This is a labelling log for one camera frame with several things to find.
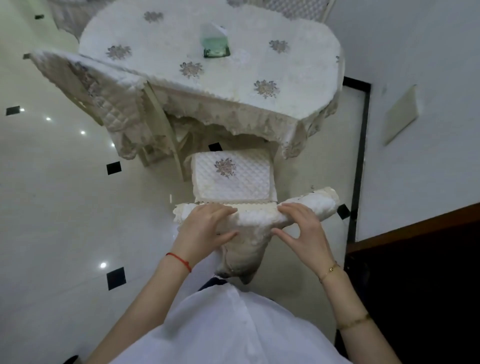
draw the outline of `wall switch plate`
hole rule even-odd
[[[413,85],[387,111],[384,129],[384,144],[390,143],[399,132],[419,116],[417,85]]]

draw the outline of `white shirt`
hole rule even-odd
[[[350,363],[311,323],[227,283],[183,300],[112,363]]]

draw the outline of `red string bracelet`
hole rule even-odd
[[[191,273],[192,272],[192,268],[190,268],[190,264],[186,261],[186,260],[183,260],[182,258],[180,258],[178,255],[176,254],[173,254],[173,253],[167,253],[165,254],[165,256],[167,255],[171,255],[171,256],[174,256],[175,258],[177,258],[179,261],[181,261],[183,263],[183,265],[185,265],[188,269],[188,271]]]

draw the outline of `hand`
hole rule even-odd
[[[305,205],[297,203],[284,203],[277,206],[277,209],[282,214],[290,215],[298,224],[300,236],[294,239],[277,228],[273,228],[272,233],[283,240],[318,277],[322,277],[335,263],[335,259],[317,216]]]
[[[216,234],[218,223],[235,212],[237,212],[236,208],[222,204],[197,206],[185,219],[171,252],[189,262],[190,267],[193,268],[216,248],[229,242],[238,234],[238,231]]]

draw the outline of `gold bracelet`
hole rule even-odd
[[[372,318],[370,317],[370,314],[366,314],[364,317],[362,318],[359,318],[357,320],[354,320],[352,322],[350,322],[349,324],[345,324],[345,325],[338,325],[337,326],[337,329],[339,330],[345,330],[346,328],[352,328],[358,324],[361,324],[362,322],[365,322],[365,321],[368,321],[368,320],[371,320]]]
[[[335,264],[333,264],[333,265],[329,268],[329,270],[324,274],[323,277],[319,277],[319,278],[318,278],[318,279],[320,280],[320,283],[323,283],[325,277],[328,276],[328,275],[330,274],[330,272],[333,272],[333,270],[334,270],[335,268],[337,268],[337,267],[340,267],[340,266],[337,264],[337,262],[335,262]]]

